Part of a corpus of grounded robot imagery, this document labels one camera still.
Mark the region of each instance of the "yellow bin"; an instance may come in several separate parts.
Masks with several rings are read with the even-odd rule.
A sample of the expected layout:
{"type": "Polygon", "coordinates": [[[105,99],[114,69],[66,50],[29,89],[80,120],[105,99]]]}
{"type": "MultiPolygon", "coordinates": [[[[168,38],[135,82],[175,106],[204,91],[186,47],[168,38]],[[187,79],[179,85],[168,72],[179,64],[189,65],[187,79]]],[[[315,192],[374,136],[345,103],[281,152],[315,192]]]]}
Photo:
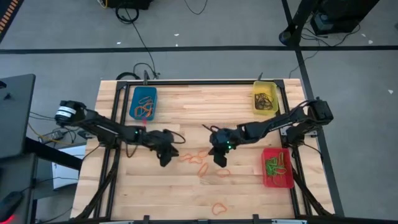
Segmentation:
{"type": "Polygon", "coordinates": [[[273,82],[255,81],[253,84],[253,113],[273,115],[278,111],[277,85],[273,82]]]}

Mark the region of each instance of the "plastic container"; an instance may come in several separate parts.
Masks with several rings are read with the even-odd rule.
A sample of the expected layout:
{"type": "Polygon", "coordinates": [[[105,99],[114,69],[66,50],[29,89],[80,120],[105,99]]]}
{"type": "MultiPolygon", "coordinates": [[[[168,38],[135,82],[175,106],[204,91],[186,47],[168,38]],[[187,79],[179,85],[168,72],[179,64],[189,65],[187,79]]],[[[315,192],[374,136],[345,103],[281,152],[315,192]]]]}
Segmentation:
{"type": "Polygon", "coordinates": [[[262,164],[262,182],[266,187],[278,187],[291,189],[294,186],[292,163],[290,162],[290,154],[288,149],[284,148],[265,148],[261,155],[262,164]],[[284,154],[284,165],[286,173],[281,175],[268,176],[266,171],[266,160],[276,157],[279,158],[279,153],[284,154]]]}
{"type": "Polygon", "coordinates": [[[277,85],[273,82],[262,82],[262,81],[255,81],[253,84],[253,113],[254,114],[261,114],[261,115],[273,115],[275,114],[278,109],[278,97],[276,95],[276,88],[277,85]],[[272,108],[269,110],[259,110],[256,108],[256,95],[260,93],[265,93],[268,99],[271,101],[272,108]]]}
{"type": "Polygon", "coordinates": [[[157,91],[155,87],[137,86],[132,96],[130,116],[136,120],[152,121],[155,118],[157,91]]]}

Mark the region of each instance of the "electrical wire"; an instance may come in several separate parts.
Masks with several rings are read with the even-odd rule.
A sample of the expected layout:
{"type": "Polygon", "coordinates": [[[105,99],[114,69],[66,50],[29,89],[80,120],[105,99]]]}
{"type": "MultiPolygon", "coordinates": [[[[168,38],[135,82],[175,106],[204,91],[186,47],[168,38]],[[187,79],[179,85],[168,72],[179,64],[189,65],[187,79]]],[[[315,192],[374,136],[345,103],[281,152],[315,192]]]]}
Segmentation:
{"type": "Polygon", "coordinates": [[[48,119],[48,118],[36,118],[36,117],[34,117],[34,116],[32,116],[32,115],[29,115],[29,117],[30,117],[30,118],[33,118],[33,119],[44,120],[44,121],[54,121],[54,119],[48,119]]]}
{"type": "Polygon", "coordinates": [[[293,70],[291,70],[291,71],[289,72],[289,78],[292,77],[292,73],[293,73],[294,71],[296,71],[298,68],[300,68],[300,66],[302,66],[302,65],[305,63],[306,60],[315,57],[315,56],[317,55],[318,52],[319,52],[319,50],[317,50],[313,55],[311,55],[311,56],[309,56],[309,57],[306,57],[306,58],[303,60],[302,63],[300,63],[297,67],[295,67],[293,70]]]}
{"type": "Polygon", "coordinates": [[[54,118],[52,118],[52,117],[44,116],[44,115],[41,115],[41,114],[38,114],[38,113],[35,113],[35,112],[32,112],[32,111],[30,111],[29,113],[34,114],[34,115],[37,115],[37,116],[40,116],[40,117],[42,117],[42,118],[48,118],[48,119],[54,120],[54,118]]]}
{"type": "MultiPolygon", "coordinates": [[[[308,28],[303,28],[303,29],[309,31],[311,34],[313,34],[313,35],[316,36],[316,34],[313,33],[310,29],[308,29],[308,28]]],[[[347,37],[349,37],[350,35],[353,35],[353,34],[359,32],[359,30],[361,30],[361,25],[358,23],[358,30],[352,31],[352,32],[350,32],[349,34],[346,34],[346,35],[343,37],[343,39],[342,39],[340,42],[338,42],[337,44],[335,44],[335,45],[330,45],[330,44],[327,43],[326,41],[324,41],[324,40],[322,40],[322,39],[320,39],[320,38],[318,38],[318,37],[314,37],[314,36],[308,35],[308,34],[302,34],[302,35],[301,35],[301,38],[304,39],[304,40],[316,40],[316,41],[318,42],[318,46],[319,46],[319,47],[320,47],[320,42],[324,43],[324,44],[325,44],[326,46],[328,46],[328,47],[337,47],[337,46],[341,45],[341,44],[347,39],[347,37]]],[[[315,57],[315,56],[317,55],[318,52],[319,52],[319,50],[317,50],[313,55],[311,55],[311,56],[305,58],[304,61],[303,61],[302,63],[300,63],[297,67],[295,67],[293,70],[291,70],[291,71],[289,72],[289,78],[291,78],[292,73],[293,73],[294,71],[296,71],[301,65],[303,65],[307,59],[310,59],[310,58],[315,57]]]]}
{"type": "MultiPolygon", "coordinates": [[[[37,185],[37,184],[39,184],[39,183],[42,183],[42,182],[45,182],[45,181],[49,181],[49,180],[55,180],[55,179],[79,180],[79,179],[76,179],[76,178],[54,177],[54,178],[50,178],[50,179],[45,179],[45,180],[38,181],[38,182],[36,182],[35,184],[37,185]]],[[[24,192],[25,190],[27,190],[27,189],[29,189],[29,188],[32,188],[32,187],[33,187],[33,186],[28,186],[28,187],[24,188],[23,190],[20,190],[20,193],[22,193],[22,192],[24,192]]],[[[56,217],[54,217],[54,218],[51,218],[51,219],[46,220],[46,221],[43,221],[43,222],[38,222],[38,223],[36,223],[36,224],[42,224],[42,223],[47,223],[47,222],[51,222],[51,221],[53,221],[53,220],[56,220],[57,218],[59,218],[59,217],[61,217],[62,215],[66,214],[67,212],[69,212],[72,208],[73,208],[73,207],[70,207],[68,210],[66,210],[65,212],[63,212],[61,215],[58,215],[58,216],[56,216],[56,217]]]]}
{"type": "Polygon", "coordinates": [[[358,23],[358,30],[352,31],[349,34],[346,34],[343,37],[343,39],[340,42],[338,42],[337,44],[335,44],[335,45],[330,45],[330,44],[326,43],[324,40],[319,39],[319,36],[317,36],[315,33],[313,33],[310,29],[308,29],[308,28],[303,28],[303,29],[309,31],[312,35],[314,35],[314,36],[311,36],[311,35],[308,35],[308,34],[303,34],[303,35],[306,35],[307,37],[311,37],[312,39],[310,39],[310,40],[319,40],[319,41],[323,42],[324,44],[326,44],[328,47],[337,47],[337,46],[341,45],[347,39],[347,37],[359,32],[361,30],[361,24],[358,23]]]}
{"type": "Polygon", "coordinates": [[[151,69],[151,70],[152,70],[152,73],[153,73],[154,75],[156,75],[156,68],[155,68],[154,58],[152,57],[152,54],[150,53],[150,51],[149,51],[149,49],[147,48],[147,46],[146,46],[144,40],[142,39],[141,34],[139,33],[139,31],[138,31],[136,25],[135,25],[134,23],[132,23],[132,25],[134,26],[135,30],[137,31],[137,34],[138,34],[139,39],[141,40],[143,46],[145,47],[145,49],[147,50],[147,52],[148,52],[148,54],[149,54],[150,60],[152,61],[152,65],[153,65],[153,67],[154,67],[154,69],[153,69],[153,70],[151,69]]]}
{"type": "Polygon", "coordinates": [[[87,155],[85,155],[82,159],[81,162],[83,163],[83,161],[87,158],[87,156],[89,156],[91,153],[93,153],[95,150],[97,150],[101,145],[99,144],[97,147],[95,147],[95,149],[93,149],[91,152],[89,152],[87,155]]]}
{"type": "Polygon", "coordinates": [[[148,63],[140,62],[140,63],[137,63],[137,64],[134,65],[133,73],[135,74],[136,67],[137,67],[138,65],[147,65],[147,66],[150,68],[150,70],[151,70],[151,72],[152,72],[152,74],[153,74],[153,76],[154,76],[154,79],[155,79],[155,78],[158,78],[159,74],[156,73],[156,67],[155,67],[154,58],[152,57],[152,54],[150,53],[150,50],[147,48],[147,46],[146,46],[144,40],[142,39],[141,34],[140,34],[140,32],[138,31],[138,28],[137,28],[136,25],[134,24],[134,22],[135,22],[135,21],[138,19],[138,17],[139,17],[139,10],[136,9],[137,15],[135,16],[135,18],[131,19],[130,13],[129,13],[129,11],[127,10],[127,8],[125,7],[124,10],[126,11],[127,16],[128,16],[128,18],[129,18],[129,19],[126,19],[124,16],[120,16],[120,15],[119,15],[119,10],[120,10],[120,8],[121,8],[123,5],[125,5],[125,4],[127,4],[127,3],[126,3],[126,2],[121,2],[121,3],[119,4],[119,6],[116,8],[116,10],[115,10],[116,17],[117,17],[117,18],[119,19],[119,21],[122,22],[123,24],[132,24],[132,25],[134,26],[134,29],[136,30],[136,32],[137,32],[137,34],[138,34],[138,38],[140,39],[141,43],[143,44],[144,48],[147,50],[147,52],[148,52],[148,54],[149,54],[150,60],[151,60],[151,62],[152,62],[152,67],[153,67],[153,69],[152,69],[152,67],[151,67],[148,63]]]}
{"type": "Polygon", "coordinates": [[[307,145],[307,144],[303,144],[304,146],[307,146],[307,147],[309,147],[309,148],[311,148],[311,149],[313,149],[313,150],[315,150],[315,151],[317,151],[318,153],[319,153],[319,155],[321,155],[321,157],[322,157],[322,153],[318,150],[318,149],[316,149],[315,147],[312,147],[312,146],[309,146],[309,145],[307,145]]]}
{"type": "Polygon", "coordinates": [[[66,144],[66,145],[69,145],[69,146],[74,145],[74,144],[70,144],[70,143],[67,143],[67,142],[58,141],[58,140],[54,140],[54,139],[50,139],[50,138],[48,138],[48,137],[45,137],[45,136],[39,134],[37,131],[35,131],[35,129],[33,129],[33,127],[30,125],[29,122],[27,123],[27,125],[28,125],[28,127],[33,131],[33,133],[35,133],[38,137],[40,137],[40,138],[42,138],[42,139],[46,139],[46,140],[48,140],[48,141],[52,141],[52,142],[56,142],[56,143],[66,144]]]}
{"type": "Polygon", "coordinates": [[[38,222],[38,223],[36,223],[36,224],[43,224],[43,223],[48,223],[48,222],[51,222],[51,221],[53,221],[53,220],[56,220],[57,218],[63,216],[63,215],[66,214],[67,212],[69,212],[72,208],[73,208],[73,206],[70,207],[68,210],[66,210],[64,213],[62,213],[61,215],[58,215],[58,216],[56,216],[56,217],[54,217],[54,218],[51,218],[51,219],[49,219],[49,220],[46,220],[46,221],[38,222]]]}
{"type": "Polygon", "coordinates": [[[131,158],[131,157],[136,153],[137,148],[138,148],[138,145],[136,145],[136,147],[134,148],[134,150],[132,151],[132,153],[129,154],[129,152],[128,152],[129,146],[128,146],[128,144],[127,144],[126,141],[125,141],[125,143],[126,143],[126,156],[127,156],[127,158],[131,158]]]}
{"type": "Polygon", "coordinates": [[[208,0],[205,1],[205,5],[203,6],[203,9],[201,9],[200,12],[194,12],[194,11],[189,7],[189,5],[188,5],[188,3],[187,3],[187,0],[184,0],[184,1],[185,1],[185,4],[187,5],[189,11],[191,11],[191,12],[194,13],[195,15],[200,15],[201,13],[203,13],[203,11],[206,9],[207,2],[208,2],[208,0]]]}

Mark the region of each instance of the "metal bracket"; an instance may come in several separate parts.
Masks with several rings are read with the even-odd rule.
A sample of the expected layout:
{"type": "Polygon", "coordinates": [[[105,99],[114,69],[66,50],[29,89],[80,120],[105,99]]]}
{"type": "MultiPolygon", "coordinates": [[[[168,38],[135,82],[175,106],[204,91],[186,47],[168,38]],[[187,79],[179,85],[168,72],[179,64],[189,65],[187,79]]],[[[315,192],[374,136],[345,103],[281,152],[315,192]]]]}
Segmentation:
{"type": "Polygon", "coordinates": [[[126,81],[118,81],[116,84],[116,91],[123,89],[127,85],[126,81]]]}
{"type": "Polygon", "coordinates": [[[275,83],[279,88],[285,88],[285,81],[284,81],[284,80],[274,80],[274,83],[275,83]]]}
{"type": "Polygon", "coordinates": [[[306,220],[272,220],[272,224],[307,224],[306,220]]]}
{"type": "Polygon", "coordinates": [[[258,214],[253,214],[253,224],[260,224],[260,217],[258,214]]]}
{"type": "Polygon", "coordinates": [[[144,215],[143,224],[149,224],[149,215],[144,215]]]}
{"type": "MultiPolygon", "coordinates": [[[[287,130],[288,128],[290,128],[290,126],[286,126],[286,127],[281,128],[281,129],[280,129],[280,135],[286,136],[286,135],[287,135],[287,134],[286,134],[286,130],[287,130]]],[[[305,135],[306,135],[306,136],[310,136],[311,138],[318,137],[317,131],[310,131],[309,133],[306,133],[305,135]]]]}

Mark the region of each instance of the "rubber band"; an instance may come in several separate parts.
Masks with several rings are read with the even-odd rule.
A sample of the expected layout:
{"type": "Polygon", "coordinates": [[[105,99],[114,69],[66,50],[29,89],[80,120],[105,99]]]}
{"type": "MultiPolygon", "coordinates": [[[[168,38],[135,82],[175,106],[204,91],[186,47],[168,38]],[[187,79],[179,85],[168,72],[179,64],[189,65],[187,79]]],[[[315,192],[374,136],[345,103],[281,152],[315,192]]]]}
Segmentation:
{"type": "Polygon", "coordinates": [[[140,104],[140,106],[137,106],[134,109],[135,117],[144,116],[148,118],[150,115],[152,115],[154,101],[150,96],[142,98],[141,100],[138,101],[138,103],[140,104]]]}
{"type": "Polygon", "coordinates": [[[208,155],[209,155],[209,153],[208,153],[207,150],[201,150],[201,151],[198,152],[198,157],[200,157],[200,158],[204,158],[204,157],[206,157],[208,155]]]}
{"type": "Polygon", "coordinates": [[[198,157],[198,156],[193,156],[188,162],[189,163],[201,164],[203,162],[203,159],[201,157],[198,157]]]}
{"type": "Polygon", "coordinates": [[[229,171],[229,169],[219,169],[219,170],[216,171],[216,174],[217,174],[218,177],[223,178],[223,177],[227,177],[227,176],[231,175],[231,171],[229,171]],[[228,173],[227,174],[220,174],[220,171],[228,171],[228,173]]]}
{"type": "Polygon", "coordinates": [[[190,154],[190,153],[186,153],[185,155],[183,155],[183,156],[180,156],[180,161],[181,162],[183,162],[183,161],[186,161],[187,159],[192,159],[192,155],[190,154]]]}
{"type": "Polygon", "coordinates": [[[211,208],[211,212],[213,213],[213,215],[219,215],[219,214],[221,214],[221,213],[223,213],[223,212],[226,212],[227,210],[228,210],[227,207],[225,207],[225,205],[223,205],[222,203],[219,203],[219,202],[215,203],[215,204],[213,205],[213,208],[211,208]],[[216,205],[221,206],[224,210],[221,210],[221,211],[215,213],[215,212],[214,212],[214,208],[216,207],[216,205]]]}
{"type": "Polygon", "coordinates": [[[205,162],[205,163],[200,167],[200,169],[199,169],[199,171],[198,171],[198,174],[197,174],[198,177],[203,177],[203,176],[206,174],[208,168],[209,168],[209,164],[208,164],[207,162],[205,162]]]}
{"type": "Polygon", "coordinates": [[[282,175],[287,172],[284,164],[283,152],[280,152],[278,157],[272,157],[266,160],[266,171],[267,176],[272,177],[272,181],[274,182],[274,184],[280,186],[280,184],[275,181],[275,178],[277,176],[280,176],[280,179],[283,180],[282,175]]]}

